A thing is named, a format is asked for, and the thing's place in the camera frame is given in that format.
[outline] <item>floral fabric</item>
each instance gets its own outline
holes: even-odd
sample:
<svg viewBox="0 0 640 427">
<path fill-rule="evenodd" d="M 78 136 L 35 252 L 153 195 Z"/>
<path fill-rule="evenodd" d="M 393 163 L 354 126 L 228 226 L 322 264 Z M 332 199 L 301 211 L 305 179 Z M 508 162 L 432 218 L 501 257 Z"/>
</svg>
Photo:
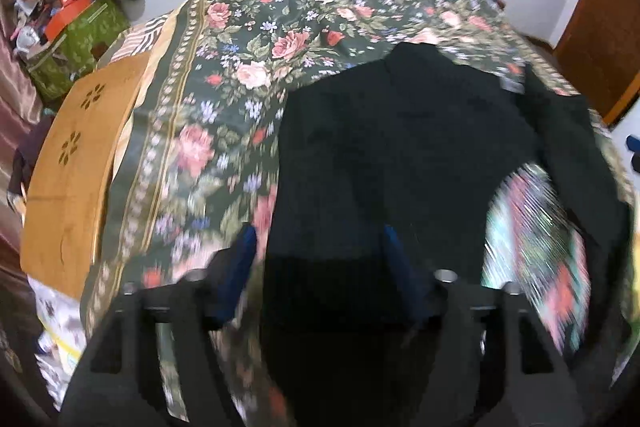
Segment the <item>floral fabric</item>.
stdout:
<svg viewBox="0 0 640 427">
<path fill-rule="evenodd" d="M 456 63 L 500 76 L 510 90 L 522 89 L 522 67 L 531 62 L 550 89 L 576 93 L 489 0 L 188 0 L 134 111 L 131 142 L 111 186 L 101 260 L 81 302 L 88 334 L 124 282 L 175 282 L 206 266 L 242 222 L 252 222 L 259 237 L 252 277 L 236 319 L 213 340 L 245 422 L 292 425 L 257 336 L 287 93 L 382 58 L 402 41 L 437 44 Z M 621 198 L 631 201 L 595 113 L 593 126 Z M 170 346 L 166 327 L 160 349 L 169 409 L 186 417 Z"/>
</svg>

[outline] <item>wooden door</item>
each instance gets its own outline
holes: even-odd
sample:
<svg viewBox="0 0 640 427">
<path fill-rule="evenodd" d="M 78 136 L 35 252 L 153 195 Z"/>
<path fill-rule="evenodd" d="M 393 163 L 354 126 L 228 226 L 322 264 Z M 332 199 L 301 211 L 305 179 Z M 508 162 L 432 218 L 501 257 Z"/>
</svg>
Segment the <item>wooden door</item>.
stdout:
<svg viewBox="0 0 640 427">
<path fill-rule="evenodd" d="M 640 89 L 640 0 L 579 0 L 554 55 L 566 79 L 612 123 Z"/>
</svg>

